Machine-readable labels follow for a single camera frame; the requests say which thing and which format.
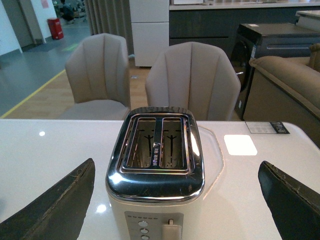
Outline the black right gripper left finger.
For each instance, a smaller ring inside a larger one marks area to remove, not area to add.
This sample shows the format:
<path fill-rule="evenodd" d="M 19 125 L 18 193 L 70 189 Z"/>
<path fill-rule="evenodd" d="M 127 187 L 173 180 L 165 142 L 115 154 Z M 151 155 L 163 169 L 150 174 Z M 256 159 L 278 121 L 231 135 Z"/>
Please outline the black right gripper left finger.
<path fill-rule="evenodd" d="M 95 162 L 87 159 L 0 224 L 2 240 L 76 240 L 93 195 Z"/>

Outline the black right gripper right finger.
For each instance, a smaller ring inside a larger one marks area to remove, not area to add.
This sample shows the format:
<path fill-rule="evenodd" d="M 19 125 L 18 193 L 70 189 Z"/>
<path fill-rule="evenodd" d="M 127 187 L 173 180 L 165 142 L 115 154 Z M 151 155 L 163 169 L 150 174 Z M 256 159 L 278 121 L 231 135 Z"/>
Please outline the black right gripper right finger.
<path fill-rule="evenodd" d="M 264 200 L 283 240 L 320 238 L 320 194 L 268 161 L 258 170 Z"/>

